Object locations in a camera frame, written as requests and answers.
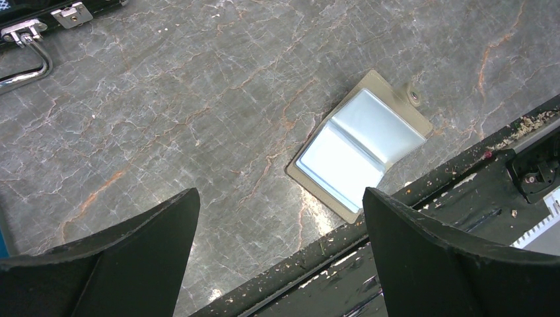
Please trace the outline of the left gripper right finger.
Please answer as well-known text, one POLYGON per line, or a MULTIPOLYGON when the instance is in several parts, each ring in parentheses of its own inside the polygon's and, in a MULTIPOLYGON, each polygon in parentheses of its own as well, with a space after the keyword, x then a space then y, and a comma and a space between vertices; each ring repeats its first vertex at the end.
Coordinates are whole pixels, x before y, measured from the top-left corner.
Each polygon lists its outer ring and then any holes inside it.
POLYGON ((559 257, 492 242, 376 188, 363 214, 390 316, 558 316, 559 257))

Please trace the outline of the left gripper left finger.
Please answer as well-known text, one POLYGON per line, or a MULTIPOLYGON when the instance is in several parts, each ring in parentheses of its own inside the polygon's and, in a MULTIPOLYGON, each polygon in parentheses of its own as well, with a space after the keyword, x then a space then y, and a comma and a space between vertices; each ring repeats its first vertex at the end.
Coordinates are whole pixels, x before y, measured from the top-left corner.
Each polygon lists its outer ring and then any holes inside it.
POLYGON ((199 210, 191 188, 85 238, 2 259, 1 315, 173 315, 199 210))

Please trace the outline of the olive card holder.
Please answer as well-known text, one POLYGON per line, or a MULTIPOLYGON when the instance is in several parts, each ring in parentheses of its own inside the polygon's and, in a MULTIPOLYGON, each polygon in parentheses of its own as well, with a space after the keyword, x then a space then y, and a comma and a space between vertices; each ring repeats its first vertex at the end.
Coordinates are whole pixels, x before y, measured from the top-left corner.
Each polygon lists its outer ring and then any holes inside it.
POLYGON ((285 172, 347 223, 363 211, 366 188, 422 146, 433 130, 411 82, 394 88, 369 71, 321 121, 285 172))

